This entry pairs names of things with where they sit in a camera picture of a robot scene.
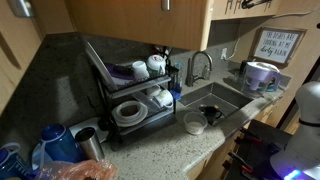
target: white mug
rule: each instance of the white mug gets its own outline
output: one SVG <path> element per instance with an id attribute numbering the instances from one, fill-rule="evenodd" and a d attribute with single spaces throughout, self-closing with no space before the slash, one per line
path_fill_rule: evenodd
<path id="1" fill-rule="evenodd" d="M 133 75 L 136 80 L 149 78 L 146 63 L 143 61 L 136 61 L 132 64 Z"/>
<path id="2" fill-rule="evenodd" d="M 159 85 L 152 86 L 147 89 L 147 96 L 149 99 L 152 99 L 154 96 L 158 95 L 161 91 L 161 88 Z"/>
<path id="3" fill-rule="evenodd" d="M 147 60 L 147 66 L 151 76 L 165 74 L 166 61 L 160 55 L 152 55 Z"/>
<path id="4" fill-rule="evenodd" d="M 161 107 L 171 108 L 173 106 L 173 97 L 168 90 L 162 90 L 158 95 L 156 95 L 155 100 Z"/>

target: sink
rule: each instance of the sink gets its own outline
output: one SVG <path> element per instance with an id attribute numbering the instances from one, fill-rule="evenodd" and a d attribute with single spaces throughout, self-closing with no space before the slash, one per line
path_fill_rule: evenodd
<path id="1" fill-rule="evenodd" d="M 217 105 L 224 115 L 221 118 L 226 118 L 250 103 L 252 100 L 253 99 L 248 98 L 239 92 L 214 82 L 183 95 L 179 102 L 198 112 L 201 112 L 198 108 L 203 105 Z"/>

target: wall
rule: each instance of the wall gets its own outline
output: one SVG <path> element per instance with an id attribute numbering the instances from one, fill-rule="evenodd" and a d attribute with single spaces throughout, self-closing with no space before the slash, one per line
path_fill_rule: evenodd
<path id="1" fill-rule="evenodd" d="M 284 114 L 290 102 L 293 100 L 296 90 L 302 85 L 311 68 L 320 55 L 319 47 L 320 30 L 317 29 L 319 23 L 320 2 L 317 0 L 299 1 L 282 0 L 278 15 L 312 12 L 308 15 L 283 16 L 278 18 L 254 18 L 242 21 L 240 26 L 240 35 L 237 46 L 237 53 L 233 60 L 240 62 L 250 56 L 250 51 L 254 48 L 252 42 L 257 30 L 262 26 L 271 26 L 279 28 L 299 28 L 306 29 L 307 32 L 302 42 L 292 57 L 289 65 L 280 71 L 292 79 L 289 88 L 283 95 L 283 98 L 276 104 L 276 110 L 270 115 L 267 123 L 276 126 Z"/>
<path id="2" fill-rule="evenodd" d="M 212 22 L 207 52 L 214 61 L 220 59 L 222 48 L 233 49 L 237 29 L 238 21 Z M 84 37 L 105 62 L 130 64 L 138 59 L 146 60 L 153 54 L 150 44 Z M 181 49 L 172 51 L 172 61 L 184 63 L 184 74 L 187 60 L 193 53 Z M 46 36 L 0 117 L 0 145 L 19 142 L 22 146 L 20 154 L 29 159 L 43 127 L 52 123 L 71 126 L 101 115 L 103 108 L 87 60 L 77 33 Z M 202 68 L 203 63 L 197 63 L 195 73 L 200 73 Z M 91 108 L 87 97 L 96 110 Z"/>

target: backsplash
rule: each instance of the backsplash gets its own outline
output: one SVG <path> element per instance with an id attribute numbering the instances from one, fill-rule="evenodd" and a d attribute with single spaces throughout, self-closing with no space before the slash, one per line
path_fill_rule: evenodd
<path id="1" fill-rule="evenodd" d="M 223 48 L 228 48 L 227 57 L 233 53 L 237 30 L 236 20 L 212 22 L 206 52 L 213 63 L 223 61 L 220 60 Z M 131 64 L 136 60 L 145 61 L 154 53 L 150 44 L 89 35 L 83 37 L 104 62 Z M 171 52 L 172 62 L 180 61 L 184 65 L 183 79 L 187 61 L 193 54 L 194 51 L 176 48 Z M 197 61 L 194 74 L 200 75 L 204 63 L 207 60 Z M 79 34 L 48 35 L 0 117 L 0 145 L 12 141 L 20 143 L 19 154 L 29 160 L 43 127 L 52 123 L 72 126 L 102 114 L 97 92 Z"/>

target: white bowl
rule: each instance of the white bowl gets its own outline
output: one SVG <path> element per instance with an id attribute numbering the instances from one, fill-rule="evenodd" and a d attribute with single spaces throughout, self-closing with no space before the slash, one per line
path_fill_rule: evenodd
<path id="1" fill-rule="evenodd" d="M 116 107 L 116 113 L 122 120 L 134 120 L 141 111 L 141 104 L 138 101 L 126 101 Z"/>
<path id="2" fill-rule="evenodd" d="M 201 134 L 208 125 L 206 117 L 198 112 L 189 112 L 184 115 L 183 122 L 188 133 Z"/>

